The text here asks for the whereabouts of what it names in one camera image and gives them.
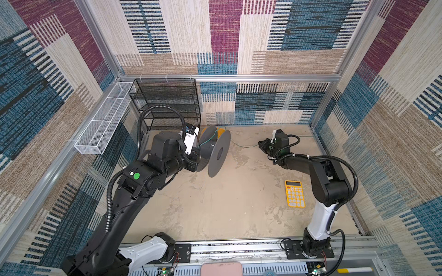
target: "pink object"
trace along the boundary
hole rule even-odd
[[[201,276],[243,276],[241,263],[215,263],[201,266]]]

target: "yellow object behind spool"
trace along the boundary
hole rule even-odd
[[[198,133],[198,137],[201,137],[201,135],[206,131],[206,129],[207,129],[208,127],[206,127],[206,128],[203,128],[203,130],[201,131],[201,133]],[[217,132],[218,132],[218,139],[219,139],[219,137],[221,137],[221,135],[224,133],[224,129],[222,129],[222,128],[217,128]]]

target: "black mounting plate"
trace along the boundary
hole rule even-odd
[[[191,262],[192,245],[190,243],[175,244],[175,251],[178,252],[179,254],[179,259],[178,259],[179,264],[185,264]],[[167,263],[167,265],[171,266],[173,261],[175,260],[176,260],[176,254],[173,255],[172,260],[169,263]],[[152,264],[162,264],[162,263],[159,260],[154,260],[148,264],[152,265]]]
[[[286,252],[287,259],[289,260],[297,260],[297,259],[308,259],[306,256],[302,254],[302,240],[285,240],[283,242],[284,248],[287,248]],[[330,243],[327,243],[327,246],[324,248],[324,253],[327,258],[334,258],[335,254],[331,248]]]

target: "yellow calculator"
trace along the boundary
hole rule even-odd
[[[290,207],[304,208],[304,192],[299,181],[286,180],[287,205]]]

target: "beige tabletop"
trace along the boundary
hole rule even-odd
[[[232,141],[253,146],[271,138],[272,130],[301,137],[291,151],[321,155],[307,125],[230,126]],[[151,132],[149,139],[158,132]],[[285,180],[301,181],[305,208],[287,206]],[[310,176],[273,165],[258,148],[231,143],[220,172],[213,178],[207,168],[198,173],[182,170],[141,210],[123,242],[139,242],[145,235],[165,232],[177,241],[302,236],[313,215],[315,198]],[[358,230],[346,207],[340,208],[332,230]]]

